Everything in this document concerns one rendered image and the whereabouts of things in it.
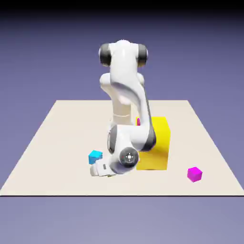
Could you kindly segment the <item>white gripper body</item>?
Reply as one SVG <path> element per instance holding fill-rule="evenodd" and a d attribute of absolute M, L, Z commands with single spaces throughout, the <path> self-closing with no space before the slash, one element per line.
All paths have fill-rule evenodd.
<path fill-rule="evenodd" d="M 103 159 L 96 160 L 90 167 L 91 176 L 103 176 Z"/>

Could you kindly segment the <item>small cyan cube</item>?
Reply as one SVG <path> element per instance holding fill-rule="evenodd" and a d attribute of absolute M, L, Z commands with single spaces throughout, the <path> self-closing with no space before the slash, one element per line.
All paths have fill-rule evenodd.
<path fill-rule="evenodd" d="M 93 150 L 90 154 L 89 154 L 89 164 L 92 165 L 94 164 L 97 160 L 102 159 L 103 157 L 103 153 L 101 151 L 96 151 Z"/>

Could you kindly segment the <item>large yellow box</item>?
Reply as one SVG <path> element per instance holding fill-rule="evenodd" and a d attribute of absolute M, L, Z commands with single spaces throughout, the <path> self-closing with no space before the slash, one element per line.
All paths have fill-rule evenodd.
<path fill-rule="evenodd" d="M 148 152 L 139 152 L 138 171 L 167 170 L 171 131 L 165 117 L 152 117 L 152 125 L 156 134 L 156 144 Z"/>

